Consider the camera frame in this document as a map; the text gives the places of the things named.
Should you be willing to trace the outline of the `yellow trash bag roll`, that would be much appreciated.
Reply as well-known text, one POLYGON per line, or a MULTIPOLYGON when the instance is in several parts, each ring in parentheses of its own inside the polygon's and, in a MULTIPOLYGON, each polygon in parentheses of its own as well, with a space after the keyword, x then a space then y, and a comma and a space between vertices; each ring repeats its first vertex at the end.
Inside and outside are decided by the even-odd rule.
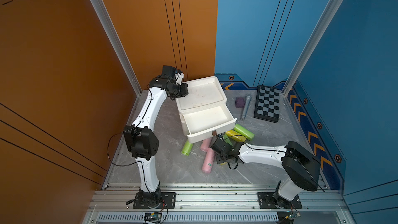
POLYGON ((227 131, 226 135, 229 140, 234 140, 236 142, 244 143, 247 140, 247 138, 244 135, 242 135, 234 130, 227 131))

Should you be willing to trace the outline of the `white plastic drawer cabinet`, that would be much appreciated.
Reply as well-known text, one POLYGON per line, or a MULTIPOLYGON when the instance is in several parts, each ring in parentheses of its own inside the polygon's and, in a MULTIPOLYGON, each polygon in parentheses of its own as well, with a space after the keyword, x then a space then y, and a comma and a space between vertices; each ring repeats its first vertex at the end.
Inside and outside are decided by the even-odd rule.
POLYGON ((217 77, 210 76, 189 82, 188 92, 185 97, 177 98, 176 104, 184 133, 184 123, 181 115, 207 110, 213 107, 226 105, 227 97, 217 77))

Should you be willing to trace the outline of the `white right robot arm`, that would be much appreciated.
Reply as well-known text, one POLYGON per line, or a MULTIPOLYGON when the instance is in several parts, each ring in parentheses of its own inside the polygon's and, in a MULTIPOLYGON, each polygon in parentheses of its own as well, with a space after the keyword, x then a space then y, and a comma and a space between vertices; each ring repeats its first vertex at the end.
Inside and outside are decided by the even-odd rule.
POLYGON ((302 191, 315 192, 319 188, 320 160, 297 142, 283 146, 258 146, 237 142, 234 145, 217 138, 210 148, 218 163, 258 163, 284 169, 288 178, 278 183, 276 200, 291 202, 302 191))

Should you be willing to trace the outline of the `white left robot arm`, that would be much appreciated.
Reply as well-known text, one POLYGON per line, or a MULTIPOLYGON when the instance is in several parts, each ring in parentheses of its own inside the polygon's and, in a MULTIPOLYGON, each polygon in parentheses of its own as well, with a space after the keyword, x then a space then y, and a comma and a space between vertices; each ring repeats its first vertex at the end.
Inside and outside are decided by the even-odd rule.
POLYGON ((127 150, 138 164, 143 192, 154 195, 160 185, 155 168, 159 139, 153 132, 160 108, 167 97, 175 100, 188 94, 188 84, 181 79, 154 78, 142 110, 132 125, 123 130, 127 150))

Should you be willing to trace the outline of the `green roll centre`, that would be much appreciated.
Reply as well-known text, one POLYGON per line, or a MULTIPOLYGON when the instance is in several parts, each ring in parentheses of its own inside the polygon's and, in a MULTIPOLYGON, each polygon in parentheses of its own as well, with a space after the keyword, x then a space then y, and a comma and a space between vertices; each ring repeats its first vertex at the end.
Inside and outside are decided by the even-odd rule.
POLYGON ((222 137, 223 137, 223 140, 224 140, 227 144, 233 146, 233 143, 231 142, 231 140, 229 139, 229 137, 228 137, 226 134, 223 134, 222 137))

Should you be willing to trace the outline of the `green roll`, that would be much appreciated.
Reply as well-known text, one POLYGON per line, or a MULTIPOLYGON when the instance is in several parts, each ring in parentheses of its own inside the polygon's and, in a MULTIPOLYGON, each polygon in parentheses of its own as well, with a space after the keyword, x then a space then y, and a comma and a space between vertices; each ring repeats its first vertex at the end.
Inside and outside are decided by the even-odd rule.
POLYGON ((233 143, 231 142, 231 140, 229 139, 229 137, 228 137, 226 134, 223 134, 222 137, 223 137, 223 140, 224 140, 227 144, 233 146, 233 143))
POLYGON ((252 140, 252 139, 254 138, 254 136, 255 136, 254 133, 252 133, 251 131, 249 131, 248 129, 246 129, 245 127, 243 127, 243 126, 240 125, 240 124, 236 124, 236 125, 234 126, 234 129, 233 129, 233 130, 236 131, 237 133, 239 133, 239 134, 245 136, 246 139, 248 139, 248 140, 252 140))
POLYGON ((193 144, 190 143, 189 141, 186 141, 184 146, 183 146, 183 148, 182 148, 182 150, 181 150, 181 153, 183 155, 185 155, 185 156, 189 156, 190 152, 192 150, 192 147, 193 147, 193 144))

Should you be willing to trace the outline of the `pink roll upper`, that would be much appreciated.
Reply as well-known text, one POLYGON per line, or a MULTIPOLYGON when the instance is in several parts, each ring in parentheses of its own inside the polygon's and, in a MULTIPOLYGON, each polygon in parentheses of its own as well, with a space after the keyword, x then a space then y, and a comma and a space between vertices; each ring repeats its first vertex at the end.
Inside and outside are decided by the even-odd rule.
POLYGON ((212 138, 203 140, 202 144, 201 144, 201 147, 200 147, 201 151, 207 152, 209 147, 210 147, 211 141, 212 141, 212 138))

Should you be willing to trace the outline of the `pink roll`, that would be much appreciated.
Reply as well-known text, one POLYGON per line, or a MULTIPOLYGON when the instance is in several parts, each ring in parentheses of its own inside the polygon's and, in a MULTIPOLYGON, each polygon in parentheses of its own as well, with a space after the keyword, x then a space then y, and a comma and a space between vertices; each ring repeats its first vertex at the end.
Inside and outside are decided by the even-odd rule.
POLYGON ((212 138, 203 140, 202 144, 201 144, 201 147, 200 147, 201 151, 207 152, 209 147, 210 147, 211 141, 212 141, 212 138))
POLYGON ((211 172, 214 159, 215 159, 215 152, 211 148, 208 148, 204 159, 204 163, 202 165, 202 171, 204 173, 209 174, 211 172))

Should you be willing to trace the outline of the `pink roll lower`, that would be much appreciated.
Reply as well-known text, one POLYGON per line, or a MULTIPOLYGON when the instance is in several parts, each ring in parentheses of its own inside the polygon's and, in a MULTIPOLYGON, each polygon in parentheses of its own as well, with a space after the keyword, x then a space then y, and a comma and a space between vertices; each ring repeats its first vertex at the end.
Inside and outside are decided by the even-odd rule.
POLYGON ((204 173, 209 174, 211 172, 214 159, 215 159, 215 152, 211 148, 208 148, 204 159, 204 163, 202 165, 202 171, 204 173))

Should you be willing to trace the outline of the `green roll right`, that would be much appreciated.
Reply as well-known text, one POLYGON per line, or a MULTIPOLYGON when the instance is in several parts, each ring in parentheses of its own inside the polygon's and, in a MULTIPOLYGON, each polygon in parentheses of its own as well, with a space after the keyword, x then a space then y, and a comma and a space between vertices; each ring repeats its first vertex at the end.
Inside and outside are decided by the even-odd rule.
POLYGON ((245 136, 246 139, 248 139, 248 140, 252 140, 252 139, 254 138, 254 136, 255 136, 254 133, 252 133, 251 131, 249 131, 248 129, 246 129, 245 127, 243 127, 243 126, 240 125, 240 124, 236 124, 236 125, 234 126, 234 129, 233 129, 233 130, 236 131, 237 133, 239 133, 239 134, 245 136))

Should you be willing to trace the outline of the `green roll far left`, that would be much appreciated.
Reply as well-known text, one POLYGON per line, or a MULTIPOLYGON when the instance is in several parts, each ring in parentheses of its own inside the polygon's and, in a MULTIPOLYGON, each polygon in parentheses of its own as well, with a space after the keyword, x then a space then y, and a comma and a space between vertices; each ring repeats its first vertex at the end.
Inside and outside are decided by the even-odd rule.
POLYGON ((186 141, 184 146, 183 146, 183 148, 182 148, 182 150, 181 150, 181 153, 183 155, 185 155, 185 156, 189 156, 190 152, 192 150, 192 147, 193 147, 193 144, 190 143, 189 141, 186 141))

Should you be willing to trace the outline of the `purple small block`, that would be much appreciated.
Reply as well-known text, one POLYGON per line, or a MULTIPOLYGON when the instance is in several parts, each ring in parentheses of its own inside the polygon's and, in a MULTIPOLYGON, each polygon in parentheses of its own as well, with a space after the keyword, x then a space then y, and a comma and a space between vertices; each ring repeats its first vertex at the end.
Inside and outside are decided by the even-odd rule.
POLYGON ((243 97, 236 97, 235 99, 235 107, 243 108, 245 106, 245 99, 243 97))

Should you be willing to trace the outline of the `grey microphone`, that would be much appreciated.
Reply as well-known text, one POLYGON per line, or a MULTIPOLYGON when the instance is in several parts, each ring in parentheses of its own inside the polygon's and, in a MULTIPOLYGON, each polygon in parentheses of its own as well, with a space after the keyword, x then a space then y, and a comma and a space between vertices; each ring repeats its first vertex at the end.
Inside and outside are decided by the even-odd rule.
POLYGON ((244 104, 244 108, 243 108, 241 116, 240 116, 241 120, 245 120, 245 118, 247 116, 247 112, 248 112, 248 109, 249 109, 249 105, 250 105, 251 99, 252 99, 252 97, 250 95, 246 95, 245 96, 245 104, 244 104))

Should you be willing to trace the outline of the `black white chessboard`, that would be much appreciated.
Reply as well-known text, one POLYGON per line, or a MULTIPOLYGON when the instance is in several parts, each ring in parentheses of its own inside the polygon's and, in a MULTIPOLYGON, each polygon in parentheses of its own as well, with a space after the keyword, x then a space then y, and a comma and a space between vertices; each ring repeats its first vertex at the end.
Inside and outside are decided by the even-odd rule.
POLYGON ((254 118, 278 123, 280 116, 280 90, 259 85, 257 89, 254 118))

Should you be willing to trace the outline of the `green circuit board right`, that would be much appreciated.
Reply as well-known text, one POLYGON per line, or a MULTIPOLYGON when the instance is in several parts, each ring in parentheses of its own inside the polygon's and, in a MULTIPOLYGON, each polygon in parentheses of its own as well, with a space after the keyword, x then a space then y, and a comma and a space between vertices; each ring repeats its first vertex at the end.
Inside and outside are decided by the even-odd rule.
POLYGON ((284 220, 289 221, 290 223, 293 223, 295 219, 301 217, 300 213, 295 213, 295 214, 291 214, 288 215, 284 218, 284 220))

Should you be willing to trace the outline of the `green circuit board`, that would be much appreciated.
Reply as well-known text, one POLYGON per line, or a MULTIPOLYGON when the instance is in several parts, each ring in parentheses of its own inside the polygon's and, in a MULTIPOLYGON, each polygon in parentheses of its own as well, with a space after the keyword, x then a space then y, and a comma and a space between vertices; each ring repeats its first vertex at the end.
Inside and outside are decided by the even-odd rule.
POLYGON ((162 212, 146 212, 144 214, 144 224, 160 224, 162 222, 162 212))
POLYGON ((288 215, 284 218, 284 220, 289 221, 290 223, 293 223, 295 219, 301 217, 300 213, 295 213, 295 214, 291 214, 288 215))

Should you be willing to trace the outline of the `green circuit board left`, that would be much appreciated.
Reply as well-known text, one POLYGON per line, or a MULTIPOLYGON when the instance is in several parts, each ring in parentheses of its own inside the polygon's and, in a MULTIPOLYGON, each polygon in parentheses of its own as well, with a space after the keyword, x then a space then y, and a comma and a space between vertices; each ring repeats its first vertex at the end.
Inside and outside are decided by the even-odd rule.
POLYGON ((160 224, 162 222, 162 212, 146 212, 144 214, 144 224, 160 224))

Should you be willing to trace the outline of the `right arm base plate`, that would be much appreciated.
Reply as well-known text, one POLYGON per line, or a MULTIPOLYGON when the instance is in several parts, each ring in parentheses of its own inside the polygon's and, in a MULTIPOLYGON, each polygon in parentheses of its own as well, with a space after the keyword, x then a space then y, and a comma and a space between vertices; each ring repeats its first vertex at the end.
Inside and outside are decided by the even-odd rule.
POLYGON ((282 197, 275 198, 273 192, 259 192, 257 196, 261 209, 302 209, 301 199, 298 195, 292 201, 282 197))

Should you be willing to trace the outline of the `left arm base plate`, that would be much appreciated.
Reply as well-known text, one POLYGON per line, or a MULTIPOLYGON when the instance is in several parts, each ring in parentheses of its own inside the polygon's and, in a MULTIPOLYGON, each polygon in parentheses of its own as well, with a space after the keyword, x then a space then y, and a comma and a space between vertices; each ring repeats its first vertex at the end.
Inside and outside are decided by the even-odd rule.
POLYGON ((161 209, 165 203, 166 209, 174 209, 176 203, 175 192, 155 192, 154 194, 140 190, 134 199, 134 209, 161 209))

